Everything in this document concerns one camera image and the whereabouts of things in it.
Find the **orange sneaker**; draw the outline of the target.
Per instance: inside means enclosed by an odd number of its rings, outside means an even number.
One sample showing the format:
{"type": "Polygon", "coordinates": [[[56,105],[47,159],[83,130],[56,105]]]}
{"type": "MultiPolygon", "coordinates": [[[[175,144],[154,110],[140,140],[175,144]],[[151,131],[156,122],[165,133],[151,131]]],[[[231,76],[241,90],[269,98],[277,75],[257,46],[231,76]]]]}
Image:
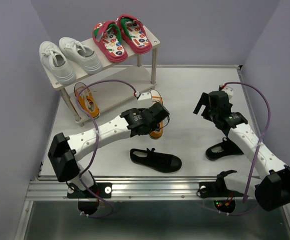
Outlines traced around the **orange sneaker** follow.
{"type": "MultiPolygon", "coordinates": [[[[151,93],[151,96],[152,96],[152,103],[154,103],[154,104],[155,103],[163,104],[162,96],[160,95],[160,93],[157,90],[152,89],[152,90],[150,90],[150,93],[151,93]]],[[[150,138],[152,138],[154,140],[159,139],[162,136],[162,134],[163,134],[162,127],[163,127],[163,122],[160,122],[158,124],[157,128],[154,131],[149,133],[150,138]]]]}
{"type": "Polygon", "coordinates": [[[100,115],[100,110],[95,103],[92,93],[86,84],[78,82],[74,86],[74,94],[77,97],[78,105],[82,107],[94,119],[100,115]]]}

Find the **black sneaker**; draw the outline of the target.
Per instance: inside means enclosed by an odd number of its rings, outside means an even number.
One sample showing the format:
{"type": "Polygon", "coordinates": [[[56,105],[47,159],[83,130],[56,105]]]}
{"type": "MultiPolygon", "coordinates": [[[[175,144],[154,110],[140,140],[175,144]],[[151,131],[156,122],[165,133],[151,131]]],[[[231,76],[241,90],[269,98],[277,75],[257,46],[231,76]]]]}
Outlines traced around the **black sneaker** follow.
{"type": "Polygon", "coordinates": [[[227,137],[224,137],[221,143],[211,146],[205,151],[206,158],[210,161],[216,161],[227,156],[238,156],[243,154],[240,148],[227,137]]]}
{"type": "Polygon", "coordinates": [[[179,157],[172,154],[155,152],[155,148],[147,148],[146,150],[132,148],[130,150],[130,159],[135,164],[161,173],[174,173],[182,167],[182,161],[179,157]]]}

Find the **colourful pink slipper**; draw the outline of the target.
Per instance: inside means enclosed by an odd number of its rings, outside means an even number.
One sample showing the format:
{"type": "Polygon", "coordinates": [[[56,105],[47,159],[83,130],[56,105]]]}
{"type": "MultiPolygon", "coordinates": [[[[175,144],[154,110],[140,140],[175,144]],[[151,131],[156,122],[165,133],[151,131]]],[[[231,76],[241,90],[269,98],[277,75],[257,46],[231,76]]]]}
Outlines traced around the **colourful pink slipper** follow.
{"type": "Polygon", "coordinates": [[[128,53],[122,45],[122,34],[114,21],[104,21],[95,25],[92,38],[97,47],[113,63],[123,62],[128,53]]]}
{"type": "Polygon", "coordinates": [[[138,55],[145,54],[152,49],[143,23],[136,17],[122,14],[116,19],[122,39],[138,55]]]}

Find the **white sneaker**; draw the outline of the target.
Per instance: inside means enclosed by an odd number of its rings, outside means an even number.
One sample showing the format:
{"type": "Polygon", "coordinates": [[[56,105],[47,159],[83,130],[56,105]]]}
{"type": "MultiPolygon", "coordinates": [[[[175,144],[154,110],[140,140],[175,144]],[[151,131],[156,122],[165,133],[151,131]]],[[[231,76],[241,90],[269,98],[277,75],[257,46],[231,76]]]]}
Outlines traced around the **white sneaker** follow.
{"type": "Polygon", "coordinates": [[[76,80],[76,75],[60,48],[50,41],[44,41],[39,47],[39,58],[62,85],[68,85],[76,80]]]}
{"type": "Polygon", "coordinates": [[[93,75],[102,70],[102,64],[93,49],[70,37],[59,40],[59,48],[65,57],[76,62],[87,74],[93,75]]]}

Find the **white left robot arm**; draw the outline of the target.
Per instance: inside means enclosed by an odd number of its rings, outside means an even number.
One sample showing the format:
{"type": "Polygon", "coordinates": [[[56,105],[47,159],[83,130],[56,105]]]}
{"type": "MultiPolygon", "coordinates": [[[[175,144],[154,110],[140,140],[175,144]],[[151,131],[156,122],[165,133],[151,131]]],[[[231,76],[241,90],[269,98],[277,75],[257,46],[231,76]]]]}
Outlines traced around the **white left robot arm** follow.
{"type": "Polygon", "coordinates": [[[95,155],[98,148],[110,143],[148,135],[169,115],[169,111],[157,102],[149,108],[128,109],[109,122],[85,132],[69,136],[62,132],[56,134],[47,155],[58,182],[72,182],[85,197],[93,196],[96,192],[93,177],[78,162],[90,153],[95,155]]]}

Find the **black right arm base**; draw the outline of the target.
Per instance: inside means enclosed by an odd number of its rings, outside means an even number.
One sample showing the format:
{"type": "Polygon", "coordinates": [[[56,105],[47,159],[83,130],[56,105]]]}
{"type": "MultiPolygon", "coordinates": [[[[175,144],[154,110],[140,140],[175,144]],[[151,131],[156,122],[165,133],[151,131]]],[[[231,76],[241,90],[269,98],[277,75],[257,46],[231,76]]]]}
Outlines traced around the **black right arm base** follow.
{"type": "Polygon", "coordinates": [[[196,195],[200,198],[221,198],[226,197],[225,200],[214,200],[216,210],[221,213],[231,214],[236,207],[234,197],[238,197],[240,193],[229,190],[225,184],[225,177],[236,173],[235,170],[222,171],[217,175],[215,181],[204,181],[199,183],[199,188],[196,195]]]}

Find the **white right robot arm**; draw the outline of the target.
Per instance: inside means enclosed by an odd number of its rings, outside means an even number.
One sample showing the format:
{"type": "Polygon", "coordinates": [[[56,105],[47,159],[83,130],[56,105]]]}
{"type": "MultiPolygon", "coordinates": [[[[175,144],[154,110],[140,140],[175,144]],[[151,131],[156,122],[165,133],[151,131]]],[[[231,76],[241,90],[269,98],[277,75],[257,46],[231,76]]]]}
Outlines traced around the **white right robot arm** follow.
{"type": "Polygon", "coordinates": [[[202,117],[215,124],[225,137],[218,144],[221,152],[206,150],[209,160],[227,156],[244,155],[256,169],[259,177],[242,175],[236,170],[222,171],[213,182],[201,183],[201,198],[220,198],[246,194],[255,198],[260,207],[272,211],[290,203],[290,166],[276,157],[259,141],[247,119],[231,110],[229,95],[223,91],[202,93],[193,113],[198,114],[204,106],[202,117]]]}

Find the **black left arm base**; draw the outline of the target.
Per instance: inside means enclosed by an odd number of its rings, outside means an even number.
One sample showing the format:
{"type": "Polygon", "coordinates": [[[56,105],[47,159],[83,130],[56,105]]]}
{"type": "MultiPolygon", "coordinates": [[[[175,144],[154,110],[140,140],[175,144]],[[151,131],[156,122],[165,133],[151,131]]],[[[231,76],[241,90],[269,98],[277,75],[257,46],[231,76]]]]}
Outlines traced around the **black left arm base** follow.
{"type": "Polygon", "coordinates": [[[67,198],[76,199],[77,209],[81,216],[91,219],[105,218],[113,214],[114,207],[106,199],[111,198],[111,193],[106,193],[106,188],[111,188],[112,184],[109,182],[94,183],[93,186],[81,190],[74,183],[66,182],[67,198]]]}

